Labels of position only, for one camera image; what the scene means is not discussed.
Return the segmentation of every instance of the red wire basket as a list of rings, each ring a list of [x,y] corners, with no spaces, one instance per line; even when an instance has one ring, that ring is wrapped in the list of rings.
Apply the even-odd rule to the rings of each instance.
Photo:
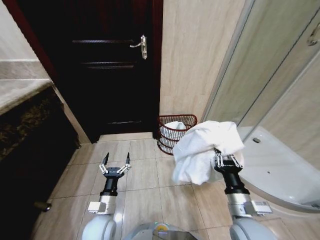
[[[159,129],[157,145],[159,149],[168,154],[173,155],[172,150],[177,142],[185,135],[186,131],[197,125],[197,117],[193,114],[181,114],[181,115],[162,115],[158,117]],[[182,122],[185,125],[185,129],[173,129],[165,126],[170,122]]]

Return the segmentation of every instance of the dark cabinet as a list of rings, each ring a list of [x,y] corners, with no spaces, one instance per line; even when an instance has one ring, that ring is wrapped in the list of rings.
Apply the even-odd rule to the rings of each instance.
[[[40,213],[34,202],[50,197],[77,148],[77,134],[51,88],[1,115],[0,126],[3,227],[18,229],[14,239],[29,239]]]

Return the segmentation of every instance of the door frame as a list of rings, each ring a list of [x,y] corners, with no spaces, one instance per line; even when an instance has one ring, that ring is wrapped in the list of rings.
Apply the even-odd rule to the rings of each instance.
[[[7,7],[9,13],[12,15],[14,21],[20,28],[24,37],[30,44],[36,56],[39,58],[44,69],[50,76],[53,83],[59,86],[61,79],[58,72],[52,64],[50,58],[42,47],[38,37],[35,35],[33,29],[25,18],[16,0],[2,0]],[[148,109],[152,115],[152,136],[156,138],[158,135],[157,118],[160,111],[160,86],[161,86],[161,56],[162,56],[162,33],[163,33],[163,11],[164,0],[152,0],[152,39],[153,39],[153,86],[152,95],[154,96],[152,109]]]

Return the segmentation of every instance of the floor tile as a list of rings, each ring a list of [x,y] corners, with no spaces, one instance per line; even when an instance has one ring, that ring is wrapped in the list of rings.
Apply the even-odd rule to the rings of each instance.
[[[102,151],[99,151],[97,144],[82,144],[78,149],[72,165],[75,164],[93,164],[100,163],[102,158]]]
[[[191,185],[160,188],[163,221],[185,231],[204,229]]]
[[[155,145],[153,139],[130,141],[130,159],[155,158]]]
[[[83,144],[77,152],[72,164],[101,163],[109,153],[108,162],[123,162],[127,159],[130,141],[108,141],[94,144]]]
[[[126,190],[150,189],[159,187],[157,164],[154,158],[131,161],[127,172]]]
[[[67,173],[68,173],[68,171],[69,171],[69,168],[70,168],[69,165],[67,165],[67,166],[65,167],[62,175],[61,175],[60,178],[59,178],[59,181],[58,181],[57,184],[55,185],[55,187],[54,187],[54,189],[53,189],[53,191],[52,191],[52,193],[51,193],[51,195],[50,195],[50,197],[49,197],[50,199],[53,199],[53,198],[56,196],[58,190],[60,189],[61,183],[63,182],[63,180],[65,179],[65,177],[66,177],[66,175],[67,175]]]
[[[281,219],[271,219],[266,221],[261,221],[263,225],[268,227],[276,236],[278,240],[295,240],[294,236],[289,232],[288,228]]]
[[[210,240],[231,240],[228,226],[208,228],[206,231]]]
[[[34,240],[75,240],[89,196],[52,200],[52,208],[43,215]]]
[[[127,191],[125,194],[122,239],[141,224],[163,222],[159,188]]]
[[[96,163],[67,166],[65,177],[54,197],[89,195],[94,185],[97,171],[98,165]]]
[[[68,165],[72,165],[72,162],[74,161],[74,159],[75,159],[76,155],[78,154],[78,152],[79,152],[79,149],[76,149],[76,150],[74,151],[74,153],[73,153],[73,155],[72,155],[72,157],[71,157]]]
[[[138,140],[138,139],[152,139],[152,132],[135,132],[135,133],[101,135],[99,138],[99,142],[126,141],[126,140]]]
[[[115,162],[108,162],[106,164],[106,167],[107,168],[110,168],[110,167],[121,168],[123,165],[125,165],[124,162],[115,161]],[[123,192],[126,190],[127,176],[128,176],[128,172],[118,180],[118,184],[117,184],[117,187],[118,187],[117,191],[118,192]],[[91,194],[99,194],[104,189],[105,184],[106,184],[106,177],[102,174],[102,172],[99,169],[96,173],[96,178],[94,180]]]
[[[263,197],[255,194],[253,191],[250,191],[250,197],[253,201],[258,201],[258,202],[268,202],[265,200]],[[279,219],[280,216],[276,215],[275,213],[272,214],[266,214],[264,216],[253,216],[253,218],[259,222],[265,221],[265,220],[270,220],[270,219]]]
[[[99,194],[94,194],[90,195],[89,201],[87,203],[85,213],[82,219],[82,223],[78,232],[77,240],[82,239],[82,233],[89,221],[91,221],[95,215],[88,212],[88,206],[90,202],[97,202],[99,201]],[[122,222],[123,222],[123,214],[124,214],[124,209],[125,209],[125,198],[126,198],[126,193],[125,192],[119,192],[118,196],[115,199],[115,213],[113,216],[113,219],[116,223],[116,231],[115,231],[115,236],[114,240],[120,240],[121,239],[121,233],[122,233]]]
[[[320,219],[282,218],[282,222],[297,240],[320,240]]]
[[[209,240],[208,233],[206,229],[190,231],[191,234],[195,234],[197,238],[201,238],[201,240]]]
[[[153,140],[154,144],[154,151],[155,151],[155,157],[156,158],[168,158],[168,157],[173,157],[172,155],[166,154],[163,151],[161,151],[157,145],[157,140]]]
[[[206,228],[229,226],[232,224],[222,182],[192,185],[199,204],[201,215]]]
[[[190,182],[174,182],[172,180],[172,174],[176,167],[174,157],[162,157],[156,159],[156,168],[159,177],[159,186],[160,187],[169,187],[177,185],[187,185]]]

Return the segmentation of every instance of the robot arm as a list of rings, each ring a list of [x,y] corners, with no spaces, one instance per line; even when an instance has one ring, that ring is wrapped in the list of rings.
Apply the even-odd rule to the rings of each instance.
[[[228,207],[233,225],[230,227],[232,240],[276,240],[276,236],[253,216],[271,214],[272,210],[266,201],[253,201],[249,191],[239,177],[243,166],[233,154],[221,156],[216,152],[214,169],[221,173],[225,182],[224,193],[228,199]]]
[[[105,185],[100,192],[99,201],[91,201],[88,211],[96,216],[88,222],[82,232],[82,240],[113,240],[116,233],[114,213],[116,211],[116,197],[118,180],[131,169],[128,153],[125,165],[122,167],[108,167],[109,153],[102,160],[99,168],[105,176]]]

